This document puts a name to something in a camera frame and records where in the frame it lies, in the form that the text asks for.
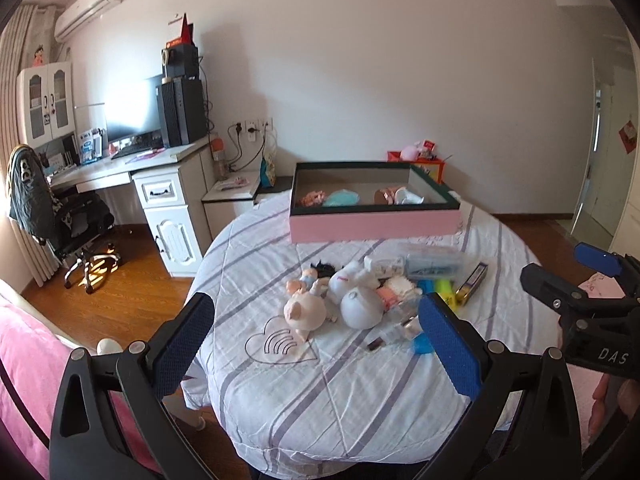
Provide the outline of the person's hand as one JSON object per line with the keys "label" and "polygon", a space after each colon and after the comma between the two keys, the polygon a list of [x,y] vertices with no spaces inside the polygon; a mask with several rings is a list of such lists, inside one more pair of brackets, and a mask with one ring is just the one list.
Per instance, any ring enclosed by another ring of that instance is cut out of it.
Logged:
{"label": "person's hand", "polygon": [[627,379],[619,382],[617,377],[603,374],[592,394],[592,409],[588,422],[588,438],[592,442],[608,415],[619,408],[628,419],[632,419],[638,411],[640,403],[640,386],[635,380]]}

